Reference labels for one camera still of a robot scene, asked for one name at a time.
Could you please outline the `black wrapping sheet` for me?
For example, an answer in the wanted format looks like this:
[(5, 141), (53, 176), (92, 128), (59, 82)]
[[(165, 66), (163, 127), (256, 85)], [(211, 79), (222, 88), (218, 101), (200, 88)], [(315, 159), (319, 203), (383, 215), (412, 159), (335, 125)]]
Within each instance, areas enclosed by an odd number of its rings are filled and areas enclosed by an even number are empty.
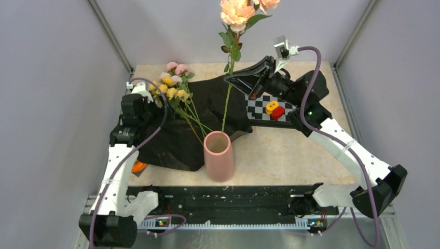
[(167, 121), (139, 149), (138, 161), (159, 167), (198, 171), (204, 165), (203, 140), (212, 131), (224, 132), (232, 141), (252, 133), (245, 95), (223, 76), (188, 84), (186, 102), (168, 100)]

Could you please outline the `peach rose stem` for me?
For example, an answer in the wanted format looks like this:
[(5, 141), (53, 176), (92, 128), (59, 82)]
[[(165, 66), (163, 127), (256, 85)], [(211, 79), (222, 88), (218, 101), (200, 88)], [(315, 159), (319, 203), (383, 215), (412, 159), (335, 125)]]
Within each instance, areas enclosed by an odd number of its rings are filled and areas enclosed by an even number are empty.
[(279, 0), (229, 0), (220, 1), (220, 18), (225, 28), (219, 36), (223, 40), (222, 52), (228, 54), (224, 73), (231, 75), (235, 69), (235, 63), (241, 59), (242, 43), (240, 38), (258, 21), (270, 17), (269, 9), (275, 9)]

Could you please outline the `flower bouquet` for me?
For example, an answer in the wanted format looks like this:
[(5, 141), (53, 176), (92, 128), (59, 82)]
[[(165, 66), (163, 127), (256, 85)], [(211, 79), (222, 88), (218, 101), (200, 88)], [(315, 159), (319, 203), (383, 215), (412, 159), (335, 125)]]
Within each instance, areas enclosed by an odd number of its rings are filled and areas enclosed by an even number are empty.
[(167, 105), (172, 108), (174, 115), (184, 119), (197, 140), (203, 143), (212, 129), (202, 123), (196, 109), (194, 93), (189, 89), (189, 80), (194, 75), (185, 64), (171, 61), (166, 65), (166, 70), (159, 75), (158, 80), (148, 85), (147, 90), (156, 102), (162, 102), (161, 95), (164, 94)]

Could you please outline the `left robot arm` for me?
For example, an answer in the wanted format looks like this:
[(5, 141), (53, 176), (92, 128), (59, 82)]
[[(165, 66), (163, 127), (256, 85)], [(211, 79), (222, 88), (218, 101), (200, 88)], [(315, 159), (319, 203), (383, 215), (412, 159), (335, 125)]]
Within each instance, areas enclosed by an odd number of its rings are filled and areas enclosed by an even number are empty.
[(163, 122), (150, 135), (147, 127), (159, 115), (149, 93), (130, 93), (121, 99), (121, 114), (109, 135), (108, 159), (97, 198), (88, 214), (79, 218), (79, 228), (89, 240), (89, 248), (131, 248), (138, 226), (151, 211), (161, 214), (165, 198), (146, 191), (126, 204), (128, 181), (139, 149), (160, 131)]

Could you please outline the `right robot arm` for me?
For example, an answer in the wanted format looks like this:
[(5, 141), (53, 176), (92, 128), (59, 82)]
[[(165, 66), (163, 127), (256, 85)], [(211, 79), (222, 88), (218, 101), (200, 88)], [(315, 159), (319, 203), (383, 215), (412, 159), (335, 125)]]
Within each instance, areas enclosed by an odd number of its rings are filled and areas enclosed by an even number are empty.
[(225, 75), (224, 81), (251, 100), (267, 93), (293, 105), (288, 114), (293, 128), (320, 144), (356, 178), (354, 184), (318, 184), (304, 200), (309, 213), (317, 214), (328, 206), (344, 206), (375, 218), (399, 195), (407, 170), (375, 157), (321, 105), (329, 90), (320, 71), (311, 70), (291, 80), (287, 70), (275, 70), (274, 58), (265, 57), (256, 65)]

